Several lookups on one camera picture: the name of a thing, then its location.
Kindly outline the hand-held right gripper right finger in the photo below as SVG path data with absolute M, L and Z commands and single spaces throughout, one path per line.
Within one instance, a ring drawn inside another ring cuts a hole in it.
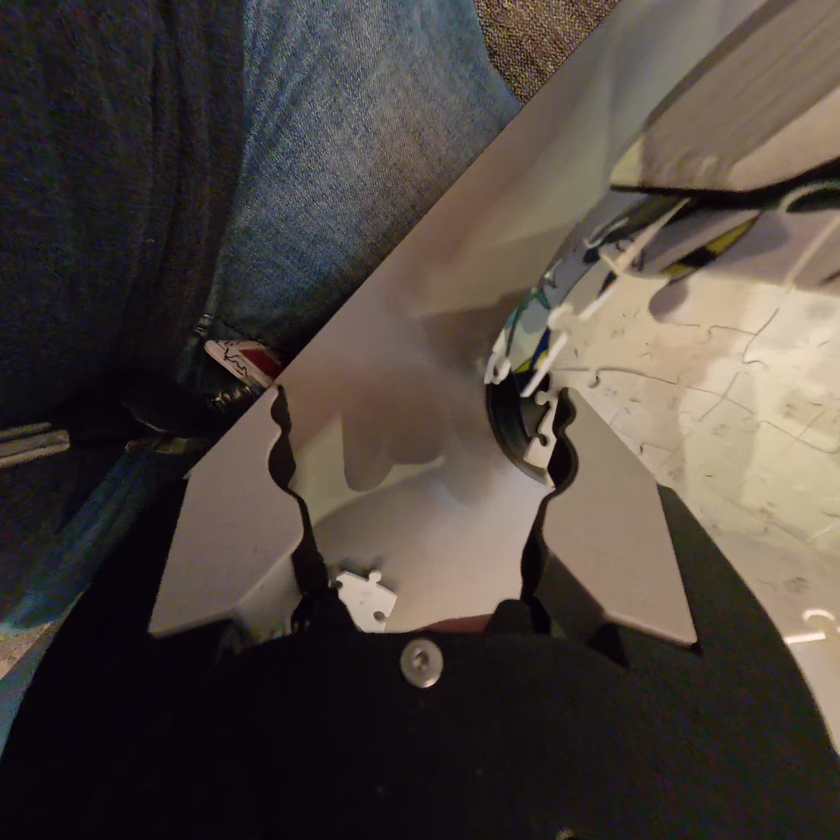
M 574 388 L 552 427 L 554 489 L 527 546 L 540 566 L 532 596 L 577 642 L 626 627 L 690 648 L 697 630 L 655 478 Z

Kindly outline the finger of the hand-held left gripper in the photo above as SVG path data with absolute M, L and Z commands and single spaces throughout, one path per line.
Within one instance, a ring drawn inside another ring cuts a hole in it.
M 838 160 L 839 3 L 765 2 L 651 111 L 619 190 L 750 193 Z

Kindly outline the black ball stand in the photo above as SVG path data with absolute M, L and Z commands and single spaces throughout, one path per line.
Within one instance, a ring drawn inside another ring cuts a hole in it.
M 503 454 L 521 473 L 545 487 L 552 487 L 546 469 L 526 460 L 531 442 L 539 436 L 538 425 L 547 409 L 531 397 L 521 398 L 520 390 L 514 375 L 501 383 L 486 385 L 486 410 L 490 428 Z

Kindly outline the person's blue jeans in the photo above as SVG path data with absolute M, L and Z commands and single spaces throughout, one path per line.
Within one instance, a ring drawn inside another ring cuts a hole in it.
M 175 371 L 112 372 L 3 437 L 108 426 L 132 373 L 203 389 L 206 339 L 294 356 L 520 109 L 474 2 L 243 3 L 238 179 Z

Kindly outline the white red keychain charm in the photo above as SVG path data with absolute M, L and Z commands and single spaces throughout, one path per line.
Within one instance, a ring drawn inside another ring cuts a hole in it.
M 277 380 L 284 364 L 266 345 L 248 340 L 208 340 L 206 354 L 248 388 L 263 392 Z

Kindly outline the white puzzle piece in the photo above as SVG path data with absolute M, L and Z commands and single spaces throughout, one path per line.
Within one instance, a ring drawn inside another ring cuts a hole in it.
M 332 577 L 339 599 L 356 627 L 366 634 L 384 634 L 397 594 L 384 584 L 379 570 L 361 574 L 340 570 Z

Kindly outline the colourful puzzle ball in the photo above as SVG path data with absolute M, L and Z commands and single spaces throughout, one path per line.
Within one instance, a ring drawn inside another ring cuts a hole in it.
M 838 746 L 838 177 L 609 191 L 495 341 L 485 384 L 578 391 L 761 600 Z

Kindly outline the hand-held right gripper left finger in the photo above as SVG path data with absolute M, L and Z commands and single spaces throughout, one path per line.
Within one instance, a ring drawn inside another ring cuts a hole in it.
M 306 504 L 292 489 L 291 417 L 271 385 L 193 467 L 150 618 L 155 637 L 233 621 L 287 631 L 330 581 Z

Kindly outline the person's dark shirt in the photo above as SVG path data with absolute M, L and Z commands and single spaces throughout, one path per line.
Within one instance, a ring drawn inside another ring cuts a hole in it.
M 244 144 L 243 2 L 2 2 L 2 425 L 171 374 Z

